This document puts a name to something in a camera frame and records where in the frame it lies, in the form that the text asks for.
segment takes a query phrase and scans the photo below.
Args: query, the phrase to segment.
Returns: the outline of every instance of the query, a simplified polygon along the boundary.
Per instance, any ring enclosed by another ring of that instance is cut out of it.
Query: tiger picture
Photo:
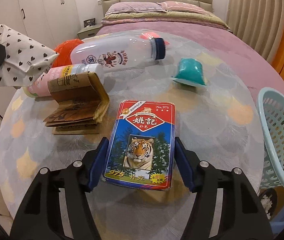
[[[141,170],[151,170],[154,139],[133,137],[128,145],[123,166]]]

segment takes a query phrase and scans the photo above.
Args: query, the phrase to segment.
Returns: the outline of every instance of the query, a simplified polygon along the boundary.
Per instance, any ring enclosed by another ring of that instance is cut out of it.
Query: basket rim
[[[282,165],[279,161],[279,158],[276,154],[276,151],[275,151],[275,148],[274,148],[274,145],[273,145],[273,142],[272,142],[272,138],[271,138],[271,135],[270,135],[267,123],[266,123],[264,108],[263,108],[264,95],[265,95],[266,92],[269,92],[269,91],[277,93],[284,98],[284,95],[281,92],[279,92],[279,91],[277,91],[273,88],[270,88],[270,87],[262,88],[260,90],[260,92],[258,94],[258,98],[257,98],[257,110],[258,110],[258,114],[259,114],[260,121],[261,121],[261,124],[262,124],[262,131],[263,131],[264,140],[268,142],[268,143],[265,144],[266,149],[267,149],[267,153],[269,155],[269,158],[270,158],[271,164],[273,166],[274,172],[277,175],[282,186],[284,187],[284,170],[283,170]]]

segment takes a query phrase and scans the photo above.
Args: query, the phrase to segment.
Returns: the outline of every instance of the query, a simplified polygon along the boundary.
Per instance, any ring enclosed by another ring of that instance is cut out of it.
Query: white heart-patterned bag
[[[0,66],[0,87],[27,87],[43,73],[48,72],[58,53],[0,25],[0,44],[5,46],[6,57]]]

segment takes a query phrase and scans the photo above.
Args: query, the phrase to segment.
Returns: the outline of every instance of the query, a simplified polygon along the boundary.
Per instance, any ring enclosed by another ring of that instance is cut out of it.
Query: pink pillow
[[[118,2],[109,8],[106,16],[125,12],[166,12],[161,5],[153,2]]]
[[[169,11],[180,11],[180,12],[193,12],[203,15],[210,15],[210,13],[199,6],[194,4],[184,3],[184,2],[175,2],[175,1],[166,1],[158,3],[162,5],[163,9]]]

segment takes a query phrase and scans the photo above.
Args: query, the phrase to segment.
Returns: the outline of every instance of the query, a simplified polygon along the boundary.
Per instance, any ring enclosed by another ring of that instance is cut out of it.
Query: metal screw
[[[73,166],[78,168],[78,167],[81,167],[82,166],[82,162],[81,161],[76,161],[73,163]]]
[[[240,168],[235,168],[234,173],[240,175],[242,173],[242,170]]]
[[[48,172],[48,169],[47,169],[47,168],[41,168],[41,169],[40,169],[40,173],[41,173],[41,174],[47,174],[47,172]]]
[[[200,162],[200,166],[201,166],[201,167],[204,167],[204,168],[207,168],[207,167],[209,166],[209,163],[206,162],[206,161],[201,161],[201,162]]]

